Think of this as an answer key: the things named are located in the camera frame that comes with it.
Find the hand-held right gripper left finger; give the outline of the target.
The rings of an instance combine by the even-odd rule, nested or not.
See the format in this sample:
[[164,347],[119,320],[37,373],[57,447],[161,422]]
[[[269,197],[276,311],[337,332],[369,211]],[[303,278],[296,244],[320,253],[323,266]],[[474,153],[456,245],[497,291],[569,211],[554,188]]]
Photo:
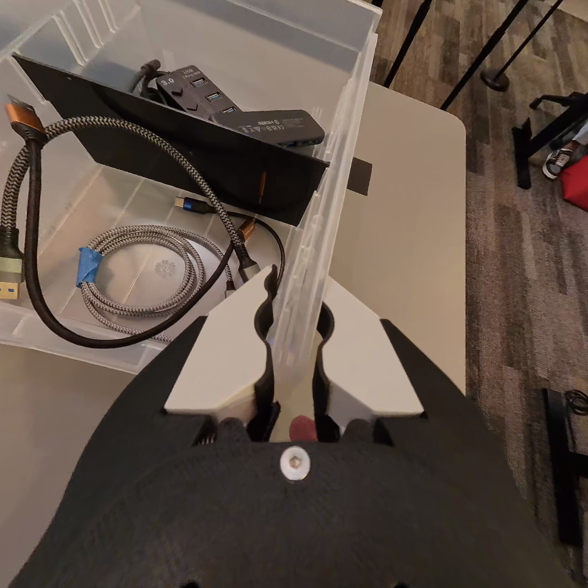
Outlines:
[[266,337],[277,268],[265,267],[209,312],[166,400],[166,411],[248,425],[272,412],[274,373]]

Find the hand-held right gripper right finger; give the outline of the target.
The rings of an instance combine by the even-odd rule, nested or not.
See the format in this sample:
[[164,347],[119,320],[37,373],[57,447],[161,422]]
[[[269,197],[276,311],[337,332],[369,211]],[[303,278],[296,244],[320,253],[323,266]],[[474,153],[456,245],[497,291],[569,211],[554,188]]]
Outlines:
[[313,373],[317,430],[345,430],[353,420],[424,413],[380,317],[333,279],[319,320]]

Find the slim dark grey hub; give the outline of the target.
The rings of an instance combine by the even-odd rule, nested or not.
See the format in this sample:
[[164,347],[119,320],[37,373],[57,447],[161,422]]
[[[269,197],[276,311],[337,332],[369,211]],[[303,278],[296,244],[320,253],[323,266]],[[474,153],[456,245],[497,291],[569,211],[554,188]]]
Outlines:
[[237,112],[229,114],[226,124],[245,135],[285,148],[319,145],[326,136],[320,124],[303,109]]

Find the black multi-port hub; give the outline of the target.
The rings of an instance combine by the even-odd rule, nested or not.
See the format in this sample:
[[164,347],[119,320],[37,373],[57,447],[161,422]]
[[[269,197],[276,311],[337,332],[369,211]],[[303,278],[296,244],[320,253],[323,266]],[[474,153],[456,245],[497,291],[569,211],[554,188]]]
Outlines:
[[162,103],[173,109],[213,122],[219,114],[242,112],[209,76],[195,65],[173,71],[157,70],[155,89]]

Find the clear plastic storage bin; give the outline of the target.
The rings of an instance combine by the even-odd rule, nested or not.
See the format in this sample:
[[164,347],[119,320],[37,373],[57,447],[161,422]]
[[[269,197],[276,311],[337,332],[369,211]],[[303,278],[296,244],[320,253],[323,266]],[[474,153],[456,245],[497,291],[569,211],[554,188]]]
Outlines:
[[[1,1],[1,102],[10,94],[49,125],[61,120],[13,54],[127,92],[141,65],[195,65],[243,111],[303,109],[326,133],[287,148],[329,163],[296,226],[262,217],[285,249],[269,332],[276,374],[306,366],[374,56],[381,11],[359,1]],[[113,339],[77,288],[79,249],[100,234],[155,224],[195,232],[222,252],[214,215],[176,206],[201,195],[96,163],[74,132],[43,149],[39,271],[58,320],[83,337]],[[239,208],[225,205],[227,210]]]

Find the red bag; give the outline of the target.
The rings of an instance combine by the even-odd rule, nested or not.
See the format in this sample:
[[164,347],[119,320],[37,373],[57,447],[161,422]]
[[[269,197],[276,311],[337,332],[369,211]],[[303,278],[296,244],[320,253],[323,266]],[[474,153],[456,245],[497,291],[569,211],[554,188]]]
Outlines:
[[564,169],[560,182],[563,200],[587,212],[587,155]]

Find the black pole with round disc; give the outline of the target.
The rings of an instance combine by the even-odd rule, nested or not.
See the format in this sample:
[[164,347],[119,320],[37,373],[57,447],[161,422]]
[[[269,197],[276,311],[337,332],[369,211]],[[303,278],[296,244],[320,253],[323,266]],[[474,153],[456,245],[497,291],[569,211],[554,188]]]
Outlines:
[[[523,10],[528,8],[532,1],[515,1],[512,9],[508,12],[502,23],[496,28],[491,34],[489,40],[484,45],[480,52],[480,55],[476,61],[477,68],[481,67],[485,63],[486,59],[490,57],[490,54],[496,49],[501,41],[503,41],[507,33],[511,30],[512,25],[515,24],[516,19],[523,13]],[[530,25],[528,33],[513,49],[508,58],[505,59],[504,63],[496,68],[485,68],[480,72],[481,81],[494,92],[506,92],[511,85],[511,79],[508,71],[511,69],[514,62],[518,57],[527,49],[527,47],[533,46],[535,38],[538,36],[540,31],[547,25],[549,20],[555,15],[558,10],[565,8],[569,1],[544,1],[548,5],[548,8]]]

